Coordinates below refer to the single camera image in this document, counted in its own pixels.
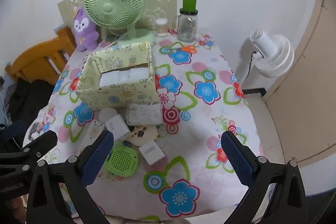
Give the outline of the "cotton swab container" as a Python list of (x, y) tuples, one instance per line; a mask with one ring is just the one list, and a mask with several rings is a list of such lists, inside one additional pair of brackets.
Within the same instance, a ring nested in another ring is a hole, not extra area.
[(158, 18), (155, 20), (156, 36), (163, 37), (168, 33), (168, 20), (166, 18)]

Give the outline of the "white Mingyi charger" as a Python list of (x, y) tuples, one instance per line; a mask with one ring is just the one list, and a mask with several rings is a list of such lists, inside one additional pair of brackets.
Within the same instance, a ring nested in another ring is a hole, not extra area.
[(165, 154), (154, 140), (139, 147), (139, 151), (149, 165), (153, 165), (165, 157)]

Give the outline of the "green desk fan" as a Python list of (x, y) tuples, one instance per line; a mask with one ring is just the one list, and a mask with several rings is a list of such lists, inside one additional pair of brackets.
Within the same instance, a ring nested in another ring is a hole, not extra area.
[(155, 41), (154, 32), (135, 25), (142, 18), (147, 0), (84, 0), (88, 16), (105, 31), (125, 32), (116, 43), (126, 45)]

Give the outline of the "green cup on jar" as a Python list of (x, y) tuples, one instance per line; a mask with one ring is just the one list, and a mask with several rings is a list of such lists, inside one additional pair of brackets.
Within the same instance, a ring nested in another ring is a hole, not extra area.
[(183, 0), (182, 10), (184, 12), (196, 12), (197, 0)]

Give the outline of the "green panda speaker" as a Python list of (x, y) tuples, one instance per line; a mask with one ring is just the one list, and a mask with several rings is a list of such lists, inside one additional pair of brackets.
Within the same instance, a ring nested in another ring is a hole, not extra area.
[(105, 161), (108, 172), (121, 177), (133, 176), (138, 168), (138, 153), (123, 144), (116, 144)]

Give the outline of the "cartoon backdrop board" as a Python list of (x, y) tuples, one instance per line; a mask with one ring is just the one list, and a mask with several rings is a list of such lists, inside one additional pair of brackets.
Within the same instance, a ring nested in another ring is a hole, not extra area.
[[(73, 27), (74, 13), (79, 7), (84, 6), (84, 0), (64, 0), (58, 3), (58, 9), (63, 23)], [(178, 0), (146, 0), (146, 8), (142, 18), (136, 23), (137, 28), (155, 29), (155, 20), (166, 18), (169, 25), (177, 14)]]

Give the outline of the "round cream compact case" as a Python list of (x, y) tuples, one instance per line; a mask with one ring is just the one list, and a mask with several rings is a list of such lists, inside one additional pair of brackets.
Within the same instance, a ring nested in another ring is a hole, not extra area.
[(131, 144), (141, 147), (158, 136), (155, 125), (135, 126), (131, 132), (129, 141)]

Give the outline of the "white 45W charger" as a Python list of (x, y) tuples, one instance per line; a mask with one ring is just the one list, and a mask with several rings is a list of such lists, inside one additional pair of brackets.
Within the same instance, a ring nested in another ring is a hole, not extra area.
[(105, 126), (113, 134), (115, 141), (124, 141), (130, 134), (130, 129), (120, 114), (106, 121)]

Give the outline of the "glass mason jar mug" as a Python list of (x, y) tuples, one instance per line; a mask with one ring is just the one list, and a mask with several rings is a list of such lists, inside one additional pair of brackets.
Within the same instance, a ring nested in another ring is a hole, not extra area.
[(198, 10), (186, 11), (180, 8), (179, 15), (173, 19), (173, 27), (177, 31), (177, 38), (181, 42), (192, 43), (197, 34)]

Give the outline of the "wooden chair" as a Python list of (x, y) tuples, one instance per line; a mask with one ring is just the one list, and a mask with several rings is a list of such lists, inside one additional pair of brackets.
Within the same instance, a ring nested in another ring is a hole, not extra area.
[(13, 81), (23, 79), (29, 83), (43, 80), (56, 84), (60, 73), (76, 48), (75, 38), (69, 27), (56, 31), (57, 36), (25, 50), (17, 59), (6, 65), (5, 72)]

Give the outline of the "orange scissors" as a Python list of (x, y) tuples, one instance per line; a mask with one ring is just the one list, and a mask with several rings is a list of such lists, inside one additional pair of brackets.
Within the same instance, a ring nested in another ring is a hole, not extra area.
[(187, 52), (190, 54), (194, 54), (197, 53), (197, 49), (195, 46), (184, 46), (184, 47), (177, 47), (177, 48), (169, 48), (168, 49), (168, 53), (172, 53), (172, 52), (176, 52), (176, 51), (183, 51), (183, 52)]

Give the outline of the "purple plush toy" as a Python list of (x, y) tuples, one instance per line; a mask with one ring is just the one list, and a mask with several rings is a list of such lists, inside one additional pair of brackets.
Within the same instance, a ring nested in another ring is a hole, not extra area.
[(90, 19), (83, 7), (79, 7), (73, 21), (76, 51), (93, 51), (97, 48), (99, 33), (96, 24)]

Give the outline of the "white power strip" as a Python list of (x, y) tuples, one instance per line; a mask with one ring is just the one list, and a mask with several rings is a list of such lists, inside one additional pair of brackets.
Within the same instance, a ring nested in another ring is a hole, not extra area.
[(87, 133), (84, 135), (84, 139), (82, 140), (80, 147), (77, 151), (77, 154), (80, 155), (84, 149), (92, 145), (95, 140), (99, 137), (99, 135), (104, 131), (105, 124), (100, 121), (93, 120), (88, 127)]

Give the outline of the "clear bag of floss picks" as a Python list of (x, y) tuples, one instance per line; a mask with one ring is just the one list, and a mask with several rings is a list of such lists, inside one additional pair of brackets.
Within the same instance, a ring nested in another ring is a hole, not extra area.
[(162, 124), (162, 107), (159, 104), (131, 103), (126, 108), (126, 122), (131, 126)]

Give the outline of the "white oval pebble case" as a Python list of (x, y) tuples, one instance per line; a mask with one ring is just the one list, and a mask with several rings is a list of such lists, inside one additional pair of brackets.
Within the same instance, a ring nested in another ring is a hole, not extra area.
[(102, 109), (98, 114), (100, 122), (105, 123), (118, 114), (117, 110), (111, 107)]

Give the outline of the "white standing fan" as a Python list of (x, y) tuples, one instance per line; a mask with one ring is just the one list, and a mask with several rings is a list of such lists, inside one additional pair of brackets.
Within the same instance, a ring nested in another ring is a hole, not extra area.
[(254, 50), (247, 65), (236, 74), (240, 85), (248, 78), (252, 68), (256, 68), (260, 75), (276, 79), (284, 75), (293, 65), (295, 52), (287, 37), (283, 35), (269, 36), (262, 29), (258, 29), (249, 38)]

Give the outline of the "yellow cartoon storage box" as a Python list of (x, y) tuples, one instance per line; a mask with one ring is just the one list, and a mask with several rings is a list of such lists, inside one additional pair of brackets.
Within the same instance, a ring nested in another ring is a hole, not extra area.
[(75, 92), (91, 110), (158, 103), (149, 42), (112, 46), (89, 55)]

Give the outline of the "floral tablecloth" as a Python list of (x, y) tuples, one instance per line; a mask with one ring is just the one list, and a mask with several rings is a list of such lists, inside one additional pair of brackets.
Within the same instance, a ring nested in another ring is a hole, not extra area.
[(236, 205), (246, 193), (221, 148), (221, 135), (231, 131), (260, 153), (247, 99), (210, 35), (200, 34), (192, 43), (197, 53), (168, 53), (184, 46), (174, 35), (152, 45), (163, 114), (156, 143), (165, 157), (154, 165), (140, 157), (130, 177), (100, 170), (87, 189), (105, 215), (147, 221), (186, 218)]

